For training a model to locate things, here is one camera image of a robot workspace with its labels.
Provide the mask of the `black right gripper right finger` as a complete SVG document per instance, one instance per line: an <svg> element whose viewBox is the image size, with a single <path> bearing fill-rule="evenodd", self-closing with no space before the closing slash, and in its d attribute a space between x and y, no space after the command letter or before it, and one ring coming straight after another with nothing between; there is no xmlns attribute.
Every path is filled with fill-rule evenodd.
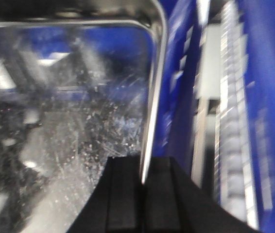
<svg viewBox="0 0 275 233"><path fill-rule="evenodd" d="M146 181L147 233L254 233L216 204L171 157L152 158Z"/></svg>

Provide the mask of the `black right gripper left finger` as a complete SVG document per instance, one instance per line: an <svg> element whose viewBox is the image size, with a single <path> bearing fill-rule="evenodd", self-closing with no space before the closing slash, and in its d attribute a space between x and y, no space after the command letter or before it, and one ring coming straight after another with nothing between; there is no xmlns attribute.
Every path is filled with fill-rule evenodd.
<svg viewBox="0 0 275 233"><path fill-rule="evenodd" d="M109 157L97 186L69 233L139 233L142 191L139 156Z"/></svg>

